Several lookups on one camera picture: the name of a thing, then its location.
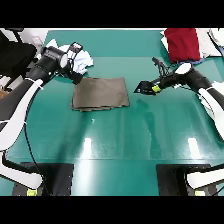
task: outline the yellow label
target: yellow label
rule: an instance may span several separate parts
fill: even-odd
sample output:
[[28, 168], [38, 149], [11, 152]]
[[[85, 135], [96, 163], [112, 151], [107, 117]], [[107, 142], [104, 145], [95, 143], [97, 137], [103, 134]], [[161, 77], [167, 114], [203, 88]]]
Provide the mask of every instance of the yellow label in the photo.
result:
[[195, 191], [194, 193], [195, 193], [196, 196], [205, 196], [204, 191]]
[[37, 196], [37, 189], [36, 190], [31, 190], [28, 188], [27, 190], [27, 196]]
[[155, 93], [158, 93], [158, 92], [160, 92], [160, 88], [159, 88], [159, 86], [153, 86], [152, 87], [152, 90], [155, 92]]

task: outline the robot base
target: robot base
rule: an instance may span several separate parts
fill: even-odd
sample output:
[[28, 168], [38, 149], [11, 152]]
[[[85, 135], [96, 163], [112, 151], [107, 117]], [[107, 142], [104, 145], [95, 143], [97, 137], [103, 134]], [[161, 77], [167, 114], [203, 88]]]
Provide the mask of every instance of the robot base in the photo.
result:
[[192, 189], [185, 181], [186, 171], [193, 168], [210, 168], [209, 164], [157, 164], [157, 179], [160, 196], [211, 196], [217, 192], [216, 186]]
[[[28, 167], [36, 171], [34, 163], [21, 163], [22, 166]], [[39, 169], [44, 173], [47, 189], [52, 196], [70, 196], [72, 177], [73, 177], [73, 164], [64, 163], [37, 163]], [[12, 196], [27, 196], [28, 188], [15, 183]], [[43, 183], [37, 189], [36, 196], [48, 196], [44, 189]]]

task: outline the black chair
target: black chair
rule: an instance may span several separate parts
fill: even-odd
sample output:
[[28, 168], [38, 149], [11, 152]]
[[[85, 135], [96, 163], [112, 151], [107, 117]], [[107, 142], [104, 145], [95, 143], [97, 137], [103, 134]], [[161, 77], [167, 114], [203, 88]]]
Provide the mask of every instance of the black chair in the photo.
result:
[[29, 72], [29, 64], [33, 61], [37, 62], [35, 58], [37, 49], [32, 44], [23, 43], [18, 32], [22, 32], [24, 28], [5, 28], [14, 33], [18, 42], [9, 41], [9, 39], [0, 31], [0, 75], [10, 77], [11, 79], [3, 87], [7, 87], [20, 75], [23, 79], [26, 73]]

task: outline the glossy table surface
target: glossy table surface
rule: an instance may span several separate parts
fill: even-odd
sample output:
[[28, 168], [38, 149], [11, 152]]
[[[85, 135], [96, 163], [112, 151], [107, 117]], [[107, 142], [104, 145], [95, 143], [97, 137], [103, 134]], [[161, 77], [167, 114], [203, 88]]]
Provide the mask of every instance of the glossy table surface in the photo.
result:
[[[74, 41], [94, 60], [86, 76], [124, 77], [130, 106], [109, 111], [70, 109], [74, 85], [57, 77], [39, 91], [27, 120], [37, 162], [74, 163], [72, 195], [158, 195], [156, 164], [224, 162], [224, 143], [198, 97], [169, 88], [157, 96], [134, 94], [141, 80], [159, 75], [152, 57], [169, 64], [159, 31], [50, 31], [45, 43]], [[222, 81], [222, 58], [196, 69], [210, 81]], [[21, 132], [8, 159], [31, 162]], [[0, 179], [0, 195], [13, 183]]]

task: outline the dark red fabric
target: dark red fabric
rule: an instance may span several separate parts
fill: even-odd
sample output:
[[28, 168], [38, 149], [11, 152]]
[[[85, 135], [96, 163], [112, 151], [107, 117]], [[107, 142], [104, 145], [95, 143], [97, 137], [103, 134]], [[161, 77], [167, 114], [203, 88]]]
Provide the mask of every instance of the dark red fabric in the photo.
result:
[[167, 28], [164, 32], [170, 62], [200, 60], [198, 37], [195, 28]]

